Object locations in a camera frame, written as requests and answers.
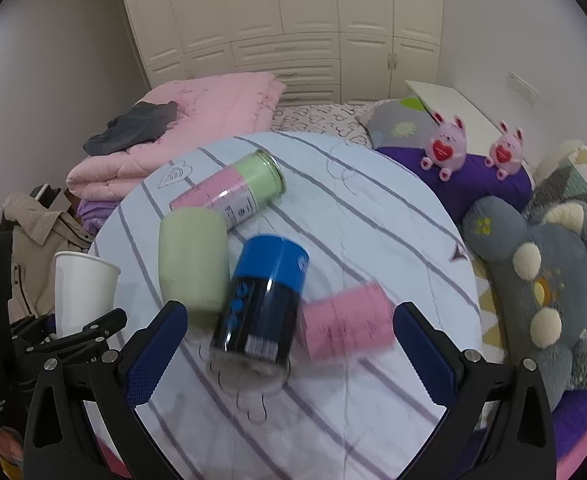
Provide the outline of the pink folded blanket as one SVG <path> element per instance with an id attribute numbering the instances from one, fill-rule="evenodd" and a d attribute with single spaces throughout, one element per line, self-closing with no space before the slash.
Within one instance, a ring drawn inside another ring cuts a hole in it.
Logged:
<path id="1" fill-rule="evenodd" d="M 144 178 L 170 160 L 231 136 L 265 132 L 286 85 L 269 72 L 173 80 L 141 99 L 175 102 L 177 116 L 159 140 L 103 156 L 89 156 L 66 178 L 84 200 L 123 200 Z"/>

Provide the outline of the light green cup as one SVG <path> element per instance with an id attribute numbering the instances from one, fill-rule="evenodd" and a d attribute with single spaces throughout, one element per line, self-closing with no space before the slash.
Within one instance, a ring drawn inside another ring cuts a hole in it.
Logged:
<path id="1" fill-rule="evenodd" d="M 160 223 L 162 299 L 183 304 L 189 324 L 211 328 L 222 311 L 230 280 L 227 226 L 208 208 L 180 208 Z"/>

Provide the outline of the pink and green can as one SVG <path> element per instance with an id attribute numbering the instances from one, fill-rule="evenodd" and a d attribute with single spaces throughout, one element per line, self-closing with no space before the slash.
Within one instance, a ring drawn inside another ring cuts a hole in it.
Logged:
<path id="1" fill-rule="evenodd" d="M 275 158 L 259 148 L 177 196 L 170 209 L 211 209 L 222 216 L 230 231 L 284 191 L 286 179 Z"/>

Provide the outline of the purple pillow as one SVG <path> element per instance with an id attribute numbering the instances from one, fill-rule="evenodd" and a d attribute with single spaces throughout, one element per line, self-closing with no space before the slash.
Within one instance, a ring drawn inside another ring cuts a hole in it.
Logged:
<path id="1" fill-rule="evenodd" d="M 430 170 L 420 167 L 425 151 L 419 148 L 387 146 L 377 148 L 377 152 L 399 162 L 423 180 L 455 223 L 461 223 L 472 204 L 485 196 L 501 198 L 517 211 L 523 211 L 531 200 L 532 184 L 525 168 L 499 181 L 496 170 L 484 166 L 482 156 L 468 154 L 461 170 L 455 171 L 450 180 L 443 182 L 439 179 L 439 167 L 433 166 Z"/>

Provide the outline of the cream wardrobe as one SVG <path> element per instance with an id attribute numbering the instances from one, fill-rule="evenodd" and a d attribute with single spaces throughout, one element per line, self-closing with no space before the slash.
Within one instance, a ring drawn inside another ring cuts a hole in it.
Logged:
<path id="1" fill-rule="evenodd" d="M 405 96 L 438 73 L 443 0 L 124 0 L 152 86 L 269 72 L 284 102 Z"/>

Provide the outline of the left pink bunny plush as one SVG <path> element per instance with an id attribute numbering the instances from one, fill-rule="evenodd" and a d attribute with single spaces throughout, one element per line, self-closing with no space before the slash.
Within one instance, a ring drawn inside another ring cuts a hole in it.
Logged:
<path id="1" fill-rule="evenodd" d="M 437 123 L 437 131 L 425 147 L 420 159 L 420 168 L 430 170 L 439 168 L 438 176 L 442 182 L 449 182 L 453 173 L 464 166 L 467 157 L 467 134 L 463 118 L 455 115 L 453 122 L 446 122 L 442 114 L 431 113 Z"/>

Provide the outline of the triangle pattern quilted pillow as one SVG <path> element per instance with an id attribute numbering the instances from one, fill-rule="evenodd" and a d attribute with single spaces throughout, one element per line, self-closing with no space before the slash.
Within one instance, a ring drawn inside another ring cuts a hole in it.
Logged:
<path id="1" fill-rule="evenodd" d="M 571 148 L 563 156 L 545 159 L 536 169 L 535 188 L 525 218 L 557 223 L 581 233 L 587 226 L 587 146 Z"/>

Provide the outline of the grey koala plush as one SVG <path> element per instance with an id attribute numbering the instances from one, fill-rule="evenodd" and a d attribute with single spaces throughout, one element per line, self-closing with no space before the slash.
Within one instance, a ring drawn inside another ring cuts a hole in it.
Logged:
<path id="1" fill-rule="evenodd" d="M 509 359 L 536 362 L 552 408 L 587 390 L 587 205 L 559 203 L 528 222 L 487 196 L 467 211 L 463 235 L 489 270 Z"/>

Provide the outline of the blue and black can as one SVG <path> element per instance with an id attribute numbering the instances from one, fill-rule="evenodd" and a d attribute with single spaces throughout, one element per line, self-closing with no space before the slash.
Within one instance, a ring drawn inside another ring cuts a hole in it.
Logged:
<path id="1" fill-rule="evenodd" d="M 213 332 L 216 358 L 245 362 L 260 373 L 288 366 L 310 256 L 277 235 L 244 243 Z"/>

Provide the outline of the right pink bunny plush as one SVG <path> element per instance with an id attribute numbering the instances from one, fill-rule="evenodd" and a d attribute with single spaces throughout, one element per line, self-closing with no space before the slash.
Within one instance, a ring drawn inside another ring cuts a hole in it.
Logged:
<path id="1" fill-rule="evenodd" d="M 511 130 L 506 122 L 499 123 L 501 136 L 491 145 L 489 154 L 484 158 L 484 165 L 495 170 L 499 181 L 517 174 L 523 162 L 522 128 Z"/>

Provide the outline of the beige jacket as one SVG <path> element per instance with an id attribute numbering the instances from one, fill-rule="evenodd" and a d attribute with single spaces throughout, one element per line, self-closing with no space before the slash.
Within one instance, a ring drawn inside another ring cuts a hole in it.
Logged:
<path id="1" fill-rule="evenodd" d="M 9 320 L 54 312 L 54 257 L 88 252 L 94 237 L 67 212 L 15 192 L 0 207 L 0 232 L 12 235 Z"/>

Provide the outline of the pink cup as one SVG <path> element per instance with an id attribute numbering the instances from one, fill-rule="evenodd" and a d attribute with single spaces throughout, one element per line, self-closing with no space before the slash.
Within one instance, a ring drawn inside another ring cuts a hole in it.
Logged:
<path id="1" fill-rule="evenodd" d="M 371 281 L 301 310 L 299 334 L 311 360 L 360 356 L 392 346 L 393 309 L 382 286 Z"/>

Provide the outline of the grey green cushion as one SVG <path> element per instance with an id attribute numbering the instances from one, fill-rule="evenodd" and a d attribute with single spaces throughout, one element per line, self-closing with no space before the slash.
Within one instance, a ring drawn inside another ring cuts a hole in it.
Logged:
<path id="1" fill-rule="evenodd" d="M 375 150 L 424 148 L 437 131 L 435 120 L 418 96 L 379 101 L 366 107 L 357 121 Z"/>

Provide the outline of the pink bunny plush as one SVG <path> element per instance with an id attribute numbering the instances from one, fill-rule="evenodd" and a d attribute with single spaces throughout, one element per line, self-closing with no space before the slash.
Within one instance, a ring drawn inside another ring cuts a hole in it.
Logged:
<path id="1" fill-rule="evenodd" d="M 430 170 L 439 168 L 438 176 L 442 182 L 449 182 L 453 173 L 464 166 L 467 157 L 467 134 L 463 118 L 455 115 L 453 122 L 446 122 L 442 114 L 431 113 L 437 123 L 437 131 L 425 147 L 420 159 L 420 168 Z"/>
<path id="2" fill-rule="evenodd" d="M 511 130 L 506 122 L 499 123 L 501 136 L 491 145 L 489 154 L 484 158 L 484 165 L 495 170 L 499 181 L 517 174 L 523 162 L 522 128 Z"/>

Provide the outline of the white paper cup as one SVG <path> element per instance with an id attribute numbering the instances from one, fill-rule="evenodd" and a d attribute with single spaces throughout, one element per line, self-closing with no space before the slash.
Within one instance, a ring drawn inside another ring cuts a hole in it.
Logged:
<path id="1" fill-rule="evenodd" d="M 66 337 L 113 309 L 118 266 L 82 252 L 54 256 L 56 335 Z"/>

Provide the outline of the dark grey garment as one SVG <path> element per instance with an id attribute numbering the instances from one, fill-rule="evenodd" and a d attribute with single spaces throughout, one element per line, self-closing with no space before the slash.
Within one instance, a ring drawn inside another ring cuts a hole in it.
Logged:
<path id="1" fill-rule="evenodd" d="M 110 120 L 103 133 L 89 138 L 83 150 L 89 156 L 103 156 L 159 140 L 175 122 L 177 110 L 174 101 L 163 104 L 140 101 L 127 113 Z"/>

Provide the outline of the purple folded cloth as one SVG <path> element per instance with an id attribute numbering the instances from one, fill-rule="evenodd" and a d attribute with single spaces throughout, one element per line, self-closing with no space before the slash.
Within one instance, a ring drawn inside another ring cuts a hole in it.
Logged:
<path id="1" fill-rule="evenodd" d="M 96 235 L 118 205 L 118 200 L 81 200 L 77 218 L 85 231 Z"/>

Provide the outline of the white bedside table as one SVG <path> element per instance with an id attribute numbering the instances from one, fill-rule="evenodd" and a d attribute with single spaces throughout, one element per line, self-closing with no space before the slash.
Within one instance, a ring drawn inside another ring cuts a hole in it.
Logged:
<path id="1" fill-rule="evenodd" d="M 448 122 L 453 122 L 455 116 L 464 121 L 469 154 L 489 154 L 491 145 L 501 136 L 501 132 L 461 92 L 421 81 L 406 80 L 406 84 L 430 113 L 438 112 Z"/>

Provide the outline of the white wall socket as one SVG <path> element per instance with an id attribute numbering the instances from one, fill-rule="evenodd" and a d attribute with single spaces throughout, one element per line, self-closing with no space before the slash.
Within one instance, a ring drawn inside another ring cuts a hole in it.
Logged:
<path id="1" fill-rule="evenodd" d="M 528 84 L 520 76 L 513 72 L 508 72 L 506 76 L 506 86 L 521 96 L 531 106 L 534 106 L 541 97 L 540 92 L 534 89 L 531 84 Z"/>

